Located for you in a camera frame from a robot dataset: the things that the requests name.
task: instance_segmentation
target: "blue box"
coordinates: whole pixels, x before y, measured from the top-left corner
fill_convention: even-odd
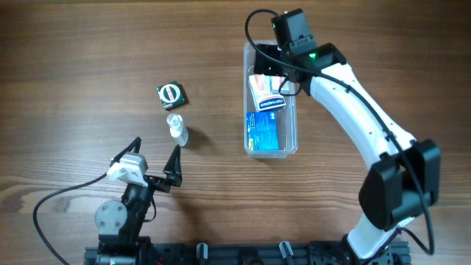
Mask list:
[[[274,111],[247,113],[247,145],[250,150],[279,150],[277,114]]]

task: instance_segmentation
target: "small white bottle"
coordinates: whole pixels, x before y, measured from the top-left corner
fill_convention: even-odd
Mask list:
[[[170,134],[174,138],[175,142],[181,147],[186,145],[188,142],[188,129],[183,123],[182,116],[178,114],[170,114],[167,117],[167,123],[170,126]]]

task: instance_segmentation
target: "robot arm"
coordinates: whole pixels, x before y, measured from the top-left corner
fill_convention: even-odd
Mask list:
[[[390,126],[390,130],[396,135],[401,147],[403,149],[411,148],[416,139],[393,122],[376,104],[372,97],[361,87],[360,82],[353,74],[352,68],[347,63],[344,65],[336,63],[322,69],[322,73],[353,86],[374,107],[383,121]],[[371,168],[372,164],[380,161],[382,154],[395,155],[398,153],[378,121],[356,96],[347,93],[338,84],[322,77],[312,77],[310,92],[311,96],[334,116],[350,136],[368,169]],[[414,217],[408,217],[399,222],[397,226],[403,227],[413,219]],[[348,234],[347,242],[358,259],[367,260],[375,256],[378,251],[381,251],[395,236],[395,229],[388,231],[378,229],[363,214],[358,224]]]
[[[141,139],[136,138],[112,159],[107,176],[127,183],[127,187],[121,201],[107,201],[96,211],[99,248],[93,264],[158,264],[160,255],[150,237],[139,236],[139,233],[143,223],[151,221],[145,220],[151,203],[156,211],[154,193],[169,193],[172,186],[182,185],[180,146],[176,145],[170,155],[163,169],[166,178],[162,178],[146,174],[146,158],[138,154],[140,144]]]
[[[283,15],[256,10],[249,15],[245,29],[254,49],[248,21],[259,12],[275,15],[272,27],[281,60],[262,55],[282,66],[289,81],[298,82],[300,89],[334,116],[369,170],[359,193],[364,214],[342,240],[350,257],[344,262],[365,264],[384,250],[401,227],[424,213],[423,202],[433,205],[438,200],[439,148],[431,140],[418,143],[393,122],[361,87],[345,56],[334,45],[316,46],[301,9]]]

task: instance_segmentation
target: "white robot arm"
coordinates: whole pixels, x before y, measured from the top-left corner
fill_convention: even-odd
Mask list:
[[[278,58],[261,51],[249,35],[249,21],[257,13],[274,15],[272,27],[280,48]],[[285,96],[295,96],[304,90],[323,105],[350,136],[369,170],[358,196],[364,214],[342,240],[349,257],[344,263],[367,264],[401,231],[412,235],[432,255],[428,206],[438,200],[440,165],[440,151],[435,143],[417,142],[399,127],[361,87],[345,56],[333,44],[317,46],[301,9],[282,15],[256,10],[246,20],[245,33],[257,58],[270,65],[269,69],[280,69],[276,74],[300,84],[296,94]],[[421,214],[425,214],[427,222],[429,249],[404,228]]]
[[[335,77],[357,90],[374,107],[383,121],[389,125],[390,130],[397,136],[397,141],[403,149],[409,149],[411,143],[416,141],[412,134],[399,127],[376,104],[373,98],[361,87],[360,82],[353,74],[352,68],[347,63],[344,65],[336,63],[322,69],[322,73]],[[368,169],[373,163],[380,160],[381,154],[395,155],[398,153],[394,144],[387,140],[387,135],[363,102],[351,93],[346,93],[345,89],[340,87],[339,84],[322,77],[312,77],[311,96],[340,123],[358,148]],[[403,227],[413,219],[413,217],[404,219],[397,226]],[[360,259],[365,260],[376,254],[392,236],[395,236],[395,231],[395,229],[391,229],[385,232],[377,229],[363,214],[358,224],[348,234],[347,240],[352,251]]]

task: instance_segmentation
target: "transparent bin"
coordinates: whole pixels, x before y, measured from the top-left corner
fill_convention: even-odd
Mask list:
[[[255,43],[277,44],[276,40],[262,40]],[[250,43],[244,46],[244,146],[250,158],[286,158],[297,150],[297,121],[296,97],[285,96],[286,106],[277,111],[277,132],[279,150],[255,151],[250,150],[247,142],[246,117],[247,113],[255,112],[255,104],[250,90],[249,76],[253,74],[255,63],[255,50]],[[294,93],[295,85],[289,82],[290,93]]]

